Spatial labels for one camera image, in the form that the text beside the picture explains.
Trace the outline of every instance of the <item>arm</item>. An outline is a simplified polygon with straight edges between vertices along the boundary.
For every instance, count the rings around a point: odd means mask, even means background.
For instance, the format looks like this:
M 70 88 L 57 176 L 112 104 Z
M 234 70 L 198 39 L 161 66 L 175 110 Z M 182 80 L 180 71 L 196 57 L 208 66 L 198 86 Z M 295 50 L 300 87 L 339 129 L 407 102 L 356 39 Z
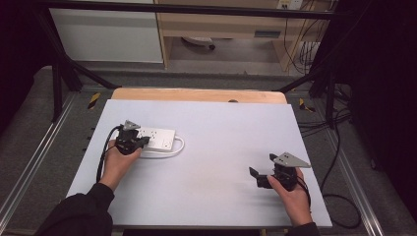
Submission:
M 123 155 L 114 145 L 115 141 L 109 142 L 101 180 L 86 195 L 76 194 L 62 201 L 35 235 L 111 235 L 113 221 L 107 211 L 113 192 L 142 151 L 139 148 Z
M 299 168 L 297 168 L 297 175 L 304 180 L 303 173 Z M 287 235 L 320 235 L 319 229 L 310 214 L 307 195 L 301 186 L 297 185 L 293 191 L 288 192 L 272 176 L 268 176 L 268 181 L 284 202 L 285 210 L 294 227 Z

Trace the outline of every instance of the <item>person's left hand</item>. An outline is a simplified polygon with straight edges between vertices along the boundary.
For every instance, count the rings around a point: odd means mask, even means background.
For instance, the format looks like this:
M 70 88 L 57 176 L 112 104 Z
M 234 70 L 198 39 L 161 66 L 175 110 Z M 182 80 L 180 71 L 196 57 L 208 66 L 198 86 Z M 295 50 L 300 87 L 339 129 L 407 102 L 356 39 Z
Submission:
M 124 155 L 115 146 L 116 141 L 108 143 L 109 150 L 104 160 L 104 173 L 98 183 L 108 186 L 111 190 L 116 190 L 122 178 L 128 172 L 129 167 L 141 155 L 142 149 L 136 149 L 132 154 Z

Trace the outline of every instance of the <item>black cable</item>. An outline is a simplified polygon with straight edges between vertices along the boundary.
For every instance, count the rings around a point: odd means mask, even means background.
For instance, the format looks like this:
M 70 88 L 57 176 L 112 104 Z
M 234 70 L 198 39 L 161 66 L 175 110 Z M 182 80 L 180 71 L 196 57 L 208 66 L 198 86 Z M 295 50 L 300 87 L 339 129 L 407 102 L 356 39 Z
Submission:
M 338 117 L 337 119 L 333 119 L 334 123 L 341 123 L 345 120 L 350 119 L 351 114 L 347 113 L 344 115 L 341 115 L 340 117 Z M 310 122 L 297 122 L 298 127 L 301 129 L 318 129 L 318 128 L 322 128 L 322 127 L 328 127 L 328 122 L 327 121 L 310 121 Z
M 345 110 L 347 110 L 347 108 L 344 108 L 344 109 L 339 110 L 339 111 L 336 113 L 335 119 L 337 120 L 337 118 L 338 118 L 338 116 L 340 115 L 340 113 L 341 113 L 341 112 L 343 112 L 343 111 L 345 111 Z M 332 169 L 334 168 L 334 165 L 335 165 L 335 163 L 336 163 L 336 161 L 337 161 L 338 154 L 339 154 L 339 152 L 340 152 L 340 144 L 341 144 L 341 140 L 340 140 L 340 133 L 339 133 L 338 128 L 337 128 L 337 123 L 336 123 L 336 124 L 334 124 L 334 130 L 336 131 L 336 135 L 337 135 L 337 147 L 336 147 L 336 153 L 335 153 L 335 155 L 334 155 L 333 161 L 331 162 L 330 168 L 328 169 L 328 172 L 326 173 L 325 178 L 324 178 L 324 180 L 323 180 L 322 184 L 320 185 L 320 190 L 321 190 L 321 192 L 323 192 L 323 189 L 324 189 L 324 187 L 325 187 L 326 180 L 328 179 L 328 176 L 329 176 L 330 172 L 331 172 L 331 171 L 332 171 Z M 358 207 L 357 207 L 357 206 L 356 206 L 356 205 L 355 205 L 352 201 L 350 201 L 349 199 L 347 199 L 347 198 L 345 198 L 345 197 L 343 197 L 343 196 L 341 196 L 341 195 L 335 195 L 335 194 L 325 194 L 325 195 L 323 195 L 323 197 L 324 197 L 324 198 L 333 197 L 333 198 L 339 198 L 339 199 L 346 200 L 346 201 L 347 201 L 347 202 L 349 202 L 351 205 L 353 205 L 353 207 L 355 208 L 356 212 L 358 213 L 358 220 L 357 220 L 357 222 L 356 222 L 355 224 L 353 224 L 353 225 L 346 225 L 346 224 L 342 224 L 342 223 L 338 222 L 337 220 L 333 219 L 332 217 L 330 217 L 331 222 L 333 222 L 333 223 L 337 224 L 337 225 L 338 225 L 338 226 L 340 226 L 340 227 L 347 228 L 347 229 L 353 229 L 353 228 L 356 228 L 356 227 L 358 227 L 358 226 L 360 225 L 360 223 L 361 223 L 361 213 L 360 213 L 360 211 L 359 211 L 359 208 L 358 208 Z
M 307 32 L 310 30 L 310 28 L 317 22 L 318 20 L 315 20 L 312 24 L 310 24 L 307 29 L 304 31 L 302 38 L 304 38 L 304 36 L 307 34 Z M 300 63 L 302 65 L 304 65 L 304 74 L 307 74 L 307 64 L 311 64 L 313 62 L 313 50 L 314 48 L 319 45 L 319 38 L 322 35 L 322 31 L 323 28 L 325 26 L 326 22 L 325 21 L 321 21 L 320 24 L 318 24 L 318 30 L 317 30 L 317 36 L 316 36 L 316 40 L 314 42 L 308 42 L 309 46 L 307 46 L 307 49 L 305 49 L 305 44 L 307 42 L 303 43 L 303 47 L 301 48 L 300 54 L 299 54 L 299 60 Z
M 111 136 L 113 135 L 113 132 L 115 132 L 116 130 L 120 130 L 120 129 L 122 129 L 122 127 L 123 127 L 123 126 L 116 126 L 116 127 L 114 127 L 114 128 L 110 131 L 110 134 L 108 134 L 108 137 L 107 137 L 107 139 L 106 139 L 106 141 L 105 141 L 105 143 L 104 143 L 103 152 L 101 153 L 100 162 L 99 162 L 98 167 L 97 167 L 97 174 L 96 174 L 96 176 L 95 176 L 96 183 L 98 183 L 98 181 L 100 181 L 100 179 L 101 179 L 101 173 L 102 173 L 102 169 L 103 169 L 103 164 L 104 164 L 105 154 L 107 153 L 107 151 L 108 151 L 108 150 L 110 150 L 110 148 L 109 148 L 109 149 L 107 149 L 108 142 L 110 141 Z
M 307 5 L 309 5 L 310 4 L 310 2 L 311 2 L 311 5 L 310 5 L 310 8 L 308 9 L 309 11 L 312 9 L 312 7 L 313 7 L 313 5 L 314 5 L 314 1 L 315 0 L 309 0 L 304 6 L 302 6 L 300 9 L 303 9 L 303 8 L 305 8 Z M 317 22 L 318 20 L 315 20 L 312 24 L 310 24 L 308 27 L 307 27 L 307 29 L 304 31 L 304 33 L 303 33 L 303 35 L 301 36 L 301 39 L 303 39 L 304 38 L 304 36 L 307 34 L 307 32 L 310 30 L 310 28 Z M 305 52 L 305 46 L 306 45 L 306 42 L 303 42 L 303 46 L 302 46 L 302 48 L 301 48 L 301 51 L 300 51 L 300 54 L 299 54 L 299 56 L 298 56 L 298 58 L 299 58 L 299 61 L 300 61 L 300 63 L 304 66 L 304 75 L 307 75 L 307 57 L 308 57 L 308 53 L 309 53 L 309 50 L 307 49 L 306 50 L 306 52 Z
M 312 198 L 310 197 L 309 187 L 307 186 L 306 182 L 297 176 L 297 184 L 306 192 L 307 195 L 307 201 L 309 202 L 309 207 L 312 206 Z
M 304 138 L 306 138 L 306 137 L 309 137 L 309 136 L 315 135 L 315 134 L 317 134 L 318 132 L 323 131 L 323 130 L 325 130 L 325 129 L 327 129 L 327 128 L 328 128 L 328 127 L 321 128 L 320 130 L 318 130 L 318 131 L 316 131 L 316 132 L 313 132 L 313 133 L 311 133 L 311 134 L 305 135 L 305 136 L 303 136 L 302 138 L 304 139 Z
M 302 72 L 302 71 L 300 71 L 300 70 L 302 70 L 302 68 L 299 68 L 297 65 L 295 65 L 294 60 L 292 60 L 292 57 L 291 57 L 291 55 L 288 53 L 288 50 L 287 50 L 287 48 L 286 48 L 286 31 L 287 31 L 287 28 L 288 28 L 288 18 L 286 18 L 286 19 L 285 19 L 285 30 L 284 30 L 284 49 L 285 49 L 286 54 L 287 54 L 287 55 L 288 55 L 288 57 L 289 57 L 289 60 L 291 61 L 291 64 L 292 64 L 292 65 L 294 65 L 295 70 L 297 70 L 297 72 L 298 72 L 298 73 L 303 74 L 303 72 Z
M 305 8 L 307 5 L 309 5 L 309 3 L 311 2 L 311 1 L 314 1 L 314 0 L 309 0 L 309 1 L 307 1 L 303 6 L 301 6 L 301 8 L 300 8 L 300 10 L 303 10 L 303 8 Z
M 337 119 L 337 117 L 339 116 L 339 114 L 340 114 L 342 111 L 345 111 L 345 110 L 347 110 L 347 108 L 344 108 L 344 109 L 339 110 L 339 111 L 336 113 L 336 119 Z M 331 161 L 330 168 L 328 169 L 328 172 L 326 173 L 325 178 L 323 179 L 323 182 L 322 182 L 322 184 L 320 185 L 320 191 L 322 191 L 322 192 L 323 192 L 323 188 L 325 187 L 326 180 L 328 179 L 328 176 L 329 176 L 330 172 L 331 172 L 331 171 L 332 171 L 332 169 L 334 168 L 334 165 L 335 165 L 335 163 L 336 163 L 336 161 L 337 161 L 338 154 L 339 154 L 339 152 L 340 152 L 340 144 L 341 144 L 341 141 L 340 141 L 340 134 L 339 134 L 339 132 L 338 132 L 338 128 L 337 128 L 337 125 L 336 125 L 336 124 L 334 125 L 334 130 L 336 131 L 336 135 L 337 135 L 337 147 L 336 147 L 336 154 L 334 155 L 334 158 L 333 158 L 333 160 Z
M 370 6 L 372 5 L 374 0 L 369 0 L 368 4 L 365 6 L 364 10 L 360 13 L 359 17 L 357 18 L 356 22 L 352 25 L 350 29 L 346 32 L 346 34 L 339 40 L 335 46 L 330 50 L 330 52 L 315 66 L 316 69 L 321 67 L 324 62 L 330 58 L 337 50 L 339 50 L 340 45 L 344 43 L 345 40 L 348 39 L 348 37 L 351 35 L 351 33 L 355 30 L 356 26 L 359 24 L 359 22 L 362 20 L 362 18 L 365 16 L 365 13 L 368 11 Z
M 345 201 L 347 201 L 348 203 L 350 203 L 353 206 L 353 208 L 355 209 L 355 211 L 356 211 L 356 213 L 358 215 L 358 220 L 354 224 L 352 224 L 352 225 L 342 224 L 339 221 L 335 220 L 334 218 L 330 217 L 331 222 L 337 224 L 340 227 L 347 228 L 347 229 L 357 228 L 361 224 L 361 212 L 359 211 L 359 208 L 355 205 L 355 203 L 353 203 L 351 200 L 349 200 L 348 198 L 345 198 L 345 197 L 343 197 L 341 195 L 336 195 L 336 194 L 324 194 L 323 195 L 323 198 L 324 199 L 325 198 L 337 198 L 337 199 L 345 200 Z

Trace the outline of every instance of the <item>gray carpet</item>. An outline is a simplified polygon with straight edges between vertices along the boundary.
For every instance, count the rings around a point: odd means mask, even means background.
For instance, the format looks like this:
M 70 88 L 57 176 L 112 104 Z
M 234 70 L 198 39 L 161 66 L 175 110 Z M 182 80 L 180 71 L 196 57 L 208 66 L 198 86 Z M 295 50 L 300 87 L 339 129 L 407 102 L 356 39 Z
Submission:
M 164 73 L 102 73 L 105 79 L 127 87 L 165 87 L 165 88 L 203 88 L 203 89 L 277 89 L 288 83 L 288 78 L 255 76 L 208 76 L 192 74 Z M 0 140 L 0 170 L 5 176 L 0 179 L 0 201 L 3 203 L 8 193 L 24 170 L 31 154 L 41 137 L 45 134 L 52 117 L 52 98 L 50 93 L 50 73 L 40 72 L 36 77 L 32 94 L 23 108 L 16 115 L 13 124 Z M 308 84 L 297 90 L 305 90 Z M 317 112 L 300 110 L 298 93 L 288 94 L 288 102 L 293 104 L 297 121 L 320 121 Z M 83 148 L 89 144 L 88 137 L 93 133 L 104 106 L 105 99 L 111 91 L 101 93 L 97 105 L 88 110 L 92 91 L 78 94 L 75 104 L 61 132 L 56 137 L 51 149 L 34 176 L 24 198 L 16 209 L 8 228 L 35 229 L 46 215 L 65 198 L 78 166 L 83 158 Z M 307 95 L 303 95 L 306 104 L 314 105 Z M 398 198 L 385 173 L 375 171 L 370 166 L 370 159 L 361 145 L 354 125 L 348 122 L 340 125 L 343 148 L 354 167 L 361 184 L 369 197 L 380 224 L 386 235 L 417 235 L 414 220 Z M 319 132 L 304 139 L 307 152 L 319 183 L 324 178 L 331 163 L 334 150 L 331 148 L 326 132 Z M 325 193 L 340 194 L 351 198 L 346 182 L 338 165 L 334 167 L 325 186 Z M 346 202 L 327 201 L 328 211 L 334 219 L 351 224 L 355 221 L 355 211 Z M 363 224 L 356 229 L 344 229 L 334 225 L 321 230 L 324 235 L 367 235 Z

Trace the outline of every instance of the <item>white power strip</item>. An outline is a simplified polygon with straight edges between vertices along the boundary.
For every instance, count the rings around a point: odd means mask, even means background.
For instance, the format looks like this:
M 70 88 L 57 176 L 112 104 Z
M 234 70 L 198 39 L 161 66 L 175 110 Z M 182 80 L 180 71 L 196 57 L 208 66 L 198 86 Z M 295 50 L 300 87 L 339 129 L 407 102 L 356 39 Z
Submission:
M 277 9 L 300 10 L 303 0 L 278 0 Z
M 149 127 L 141 127 L 138 129 L 138 138 L 148 136 L 149 144 L 144 146 L 144 151 L 162 151 L 169 152 L 172 150 L 174 145 L 175 131 L 174 130 L 163 130 Z

